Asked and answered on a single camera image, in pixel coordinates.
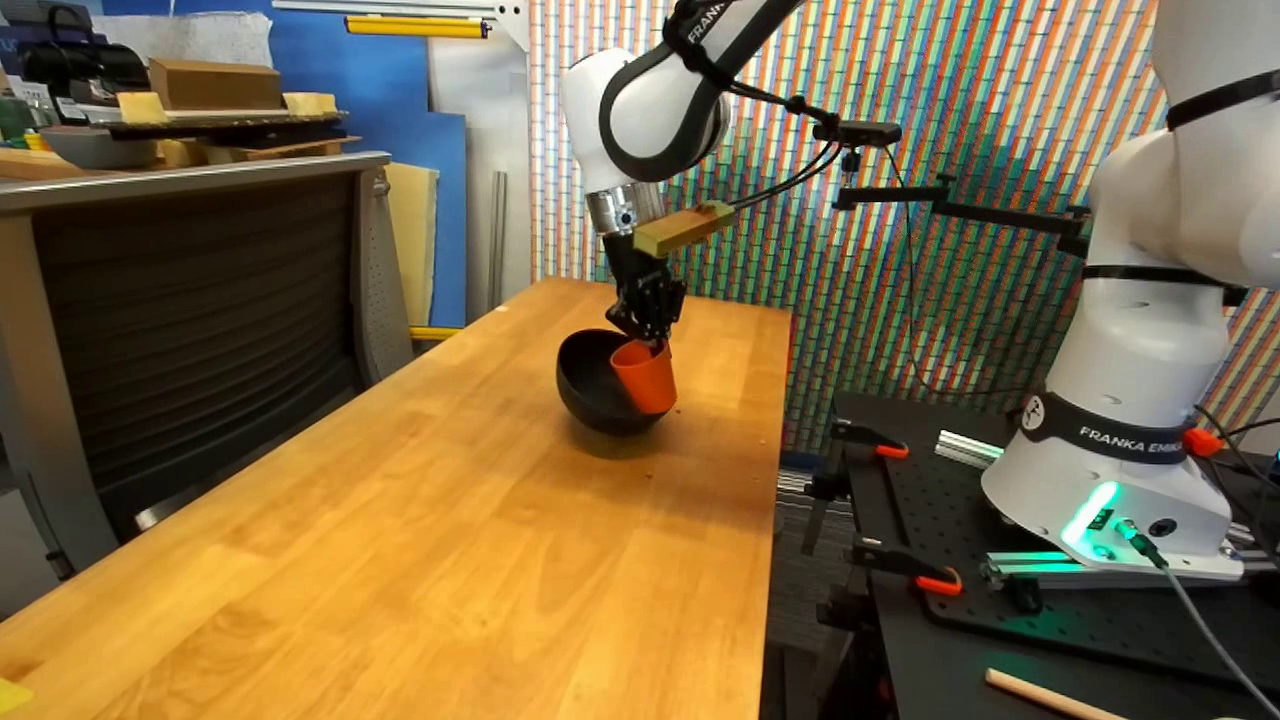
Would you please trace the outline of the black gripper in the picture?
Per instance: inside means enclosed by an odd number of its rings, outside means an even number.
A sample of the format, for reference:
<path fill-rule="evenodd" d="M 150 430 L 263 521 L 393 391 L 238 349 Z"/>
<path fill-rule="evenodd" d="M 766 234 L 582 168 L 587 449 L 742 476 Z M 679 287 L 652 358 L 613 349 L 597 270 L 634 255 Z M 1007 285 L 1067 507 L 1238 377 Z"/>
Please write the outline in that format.
<path fill-rule="evenodd" d="M 604 255 L 615 285 L 608 321 L 622 336 L 664 349 L 683 312 L 687 285 L 675 278 L 664 260 L 639 252 L 626 234 L 608 234 Z"/>

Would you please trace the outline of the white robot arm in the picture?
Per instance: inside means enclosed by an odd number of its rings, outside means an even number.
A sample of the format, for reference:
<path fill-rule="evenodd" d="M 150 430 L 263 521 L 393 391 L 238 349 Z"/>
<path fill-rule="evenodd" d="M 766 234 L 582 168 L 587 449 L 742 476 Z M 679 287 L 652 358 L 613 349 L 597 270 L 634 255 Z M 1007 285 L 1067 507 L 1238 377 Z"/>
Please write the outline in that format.
<path fill-rule="evenodd" d="M 649 53 L 565 72 L 608 321 L 664 349 L 683 285 L 639 243 L 634 193 L 694 168 L 742 64 L 800 0 L 675 0 Z M 1233 502 L 1189 449 L 1229 358 L 1229 299 L 1280 285 L 1280 0 L 1156 0 L 1163 118 L 1087 186 L 1063 340 L 979 471 L 986 507 L 1087 570 L 1236 579 Z"/>

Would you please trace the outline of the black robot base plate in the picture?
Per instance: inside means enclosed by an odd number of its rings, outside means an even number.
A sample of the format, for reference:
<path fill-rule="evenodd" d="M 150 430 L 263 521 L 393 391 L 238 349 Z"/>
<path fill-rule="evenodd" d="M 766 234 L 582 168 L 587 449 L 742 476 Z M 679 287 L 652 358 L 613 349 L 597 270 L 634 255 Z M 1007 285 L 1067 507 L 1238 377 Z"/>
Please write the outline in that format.
<path fill-rule="evenodd" d="M 854 532 L 964 576 L 954 598 L 918 597 L 893 570 L 868 576 L 899 720 L 1049 720 L 1049 707 L 985 684 L 985 667 L 1126 720 L 1268 720 L 1156 566 L 1049 570 L 1050 550 L 992 513 L 974 466 L 938 454 L 942 430 L 1005 443 L 1005 411 L 840 397 L 836 417 L 913 449 L 885 463 L 836 441 Z"/>

